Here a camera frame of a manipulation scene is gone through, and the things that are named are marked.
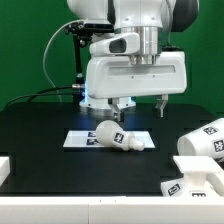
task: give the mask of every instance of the green backdrop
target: green backdrop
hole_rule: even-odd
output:
[[[184,94],[170,96],[170,103],[202,105],[219,117],[224,115],[223,9],[223,0],[200,0],[197,21],[171,38],[186,52],[188,88]],[[66,0],[1,0],[0,15],[2,109],[14,97],[50,87],[42,71],[45,47],[59,27],[76,17]],[[82,58],[85,67],[90,58],[87,49],[82,50]],[[47,58],[49,75],[57,85],[72,84],[74,64],[72,37],[61,32]],[[137,102],[154,101],[154,97],[137,98]]]

